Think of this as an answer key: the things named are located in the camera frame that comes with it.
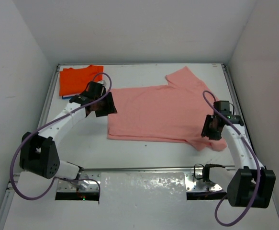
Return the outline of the pink t-shirt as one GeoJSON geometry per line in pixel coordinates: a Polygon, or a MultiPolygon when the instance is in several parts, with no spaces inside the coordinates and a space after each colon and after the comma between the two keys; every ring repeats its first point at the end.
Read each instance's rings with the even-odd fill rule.
{"type": "Polygon", "coordinates": [[[116,114],[108,115],[108,139],[188,143],[197,151],[222,151],[224,139],[201,136],[212,113],[202,93],[206,84],[184,67],[166,76],[167,85],[112,89],[116,114]]]}

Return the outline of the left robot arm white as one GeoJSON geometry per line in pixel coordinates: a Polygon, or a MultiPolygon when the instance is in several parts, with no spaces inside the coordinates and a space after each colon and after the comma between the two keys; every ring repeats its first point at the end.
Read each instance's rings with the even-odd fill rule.
{"type": "Polygon", "coordinates": [[[58,146],[64,136],[78,122],[94,113],[96,117],[117,112],[112,93],[106,90],[105,81],[91,81],[80,94],[70,98],[65,108],[37,133],[26,133],[22,138],[19,165],[22,169],[46,179],[75,180],[81,167],[60,160],[58,146]]]}

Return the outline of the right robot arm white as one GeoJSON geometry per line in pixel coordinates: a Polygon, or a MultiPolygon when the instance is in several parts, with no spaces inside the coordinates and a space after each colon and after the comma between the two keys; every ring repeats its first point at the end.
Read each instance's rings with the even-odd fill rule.
{"type": "Polygon", "coordinates": [[[206,164],[201,180],[218,184],[233,207],[267,208],[276,176],[257,159],[246,136],[241,116],[230,111],[228,101],[215,101],[213,115],[207,115],[201,136],[209,140],[224,139],[232,155],[235,173],[220,164],[206,164]]]}

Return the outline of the folded orange t-shirt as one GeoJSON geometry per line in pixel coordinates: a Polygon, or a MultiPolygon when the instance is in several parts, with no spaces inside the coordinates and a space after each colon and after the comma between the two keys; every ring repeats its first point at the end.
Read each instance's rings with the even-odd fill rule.
{"type": "Polygon", "coordinates": [[[103,66],[90,65],[85,68],[63,69],[59,73],[59,96],[70,96],[83,92],[96,74],[103,72],[103,66]]]}

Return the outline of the white foam front panel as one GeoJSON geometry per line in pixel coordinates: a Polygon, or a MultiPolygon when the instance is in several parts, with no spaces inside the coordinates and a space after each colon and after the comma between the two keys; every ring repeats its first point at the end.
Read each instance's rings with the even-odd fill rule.
{"type": "Polygon", "coordinates": [[[99,201],[15,195],[7,230],[220,230],[216,200],[188,200],[182,173],[104,172],[99,201]]]}

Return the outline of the aluminium table frame rail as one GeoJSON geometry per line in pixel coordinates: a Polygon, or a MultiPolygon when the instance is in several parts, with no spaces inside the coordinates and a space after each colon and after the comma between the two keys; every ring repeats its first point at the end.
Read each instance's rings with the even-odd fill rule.
{"type": "MultiPolygon", "coordinates": [[[[188,67],[220,99],[231,101],[223,64],[129,64],[106,65],[104,72],[112,78],[113,88],[165,85],[165,76],[188,67]]],[[[220,163],[231,166],[231,154],[226,149],[197,152],[192,146],[181,143],[115,141],[106,138],[107,118],[89,116],[68,133],[59,149],[60,159],[70,161],[102,173],[182,173],[196,163],[220,163]]],[[[9,192],[0,227],[4,226],[14,195],[9,192]]],[[[221,230],[257,230],[258,218],[250,211],[233,227],[221,230]]]]}

